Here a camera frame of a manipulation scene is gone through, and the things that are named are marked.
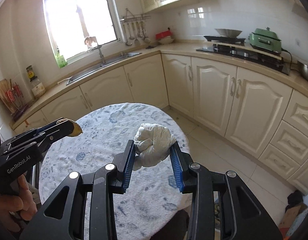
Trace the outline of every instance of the white tablecloth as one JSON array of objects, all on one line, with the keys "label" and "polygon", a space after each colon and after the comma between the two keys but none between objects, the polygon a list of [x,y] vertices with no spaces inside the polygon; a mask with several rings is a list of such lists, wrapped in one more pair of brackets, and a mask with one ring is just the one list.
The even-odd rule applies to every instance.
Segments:
[{"label": "white tablecloth", "polygon": [[[182,151],[188,142],[176,122],[160,109],[144,104],[117,104],[98,109],[77,121],[83,129],[79,137],[65,137],[54,143],[44,159],[39,193],[44,203],[72,171],[87,174],[111,163],[124,151],[141,123],[158,123],[175,135]],[[89,193],[86,203],[84,238],[88,239]],[[155,167],[133,171],[124,195],[114,194],[114,210],[119,240],[149,239],[175,213],[190,205],[191,196],[176,187],[169,157]]]}]

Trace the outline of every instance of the utensil rack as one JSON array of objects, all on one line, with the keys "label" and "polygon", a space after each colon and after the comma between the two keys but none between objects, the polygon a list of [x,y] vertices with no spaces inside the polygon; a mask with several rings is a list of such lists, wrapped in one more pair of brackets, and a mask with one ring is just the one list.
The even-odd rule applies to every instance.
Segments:
[{"label": "utensil rack", "polygon": [[134,15],[131,13],[131,11],[128,8],[126,8],[126,15],[123,16],[123,18],[120,19],[120,21],[121,23],[129,23],[129,22],[135,22],[135,21],[145,21],[151,18],[152,16],[148,14],[135,14]]}]

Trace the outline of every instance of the wooden board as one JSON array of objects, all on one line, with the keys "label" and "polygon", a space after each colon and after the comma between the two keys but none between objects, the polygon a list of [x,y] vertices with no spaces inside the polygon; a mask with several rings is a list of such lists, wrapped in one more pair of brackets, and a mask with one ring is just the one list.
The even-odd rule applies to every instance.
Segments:
[{"label": "wooden board", "polygon": [[240,49],[245,49],[245,50],[257,52],[257,53],[260,53],[260,54],[264,54],[264,55],[276,58],[278,60],[282,60],[281,56],[277,56],[277,55],[274,55],[274,54],[271,54],[271,53],[268,53],[268,52],[265,52],[265,51],[262,51],[262,50],[254,49],[254,48],[252,48],[252,46],[249,43],[245,43],[245,46],[242,46],[240,44],[229,44],[229,43],[222,43],[222,42],[215,42],[215,41],[211,41],[211,43],[224,45],[224,46],[236,47],[236,48],[240,48]]}]

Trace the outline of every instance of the human hand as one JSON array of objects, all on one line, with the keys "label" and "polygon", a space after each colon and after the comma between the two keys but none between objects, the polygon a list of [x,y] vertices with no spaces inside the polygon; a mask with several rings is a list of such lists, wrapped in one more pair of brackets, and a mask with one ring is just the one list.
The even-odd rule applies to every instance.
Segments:
[{"label": "human hand", "polygon": [[9,212],[20,211],[22,219],[29,221],[36,214],[37,208],[32,193],[24,175],[18,179],[19,196],[0,195],[0,220],[12,232],[19,232],[20,227],[15,223]]}]

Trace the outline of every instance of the window frame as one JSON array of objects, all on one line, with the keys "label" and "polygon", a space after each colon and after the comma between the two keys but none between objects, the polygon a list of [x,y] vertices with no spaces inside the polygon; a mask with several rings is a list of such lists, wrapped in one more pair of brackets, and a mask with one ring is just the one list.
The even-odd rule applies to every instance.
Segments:
[{"label": "window frame", "polygon": [[[53,33],[52,33],[51,27],[50,27],[48,10],[46,9],[47,1],[48,0],[44,0],[44,14],[45,14],[46,28],[47,28],[47,32],[48,32],[48,35],[49,35],[50,44],[52,46],[53,52],[54,52],[54,54],[56,54],[57,53],[57,43],[56,43],[56,40],[53,37]],[[123,39],[123,36],[122,36],[121,25],[120,25],[120,19],[119,19],[119,15],[118,15],[118,12],[117,12],[116,5],[115,5],[115,1],[114,0],[107,0],[107,4],[108,4],[111,19],[112,19],[112,22],[113,22],[116,40],[103,44],[102,49],[114,47],[114,46],[117,46],[118,44],[124,42],[124,39]],[[90,50],[83,51],[83,52],[80,52],[79,54],[76,54],[76,55],[66,59],[66,60],[70,64],[70,63],[72,63],[76,60],[79,60],[79,59],[86,57],[86,56],[93,54],[93,53],[98,53],[98,50],[95,50],[93,52],[91,52]]]}]

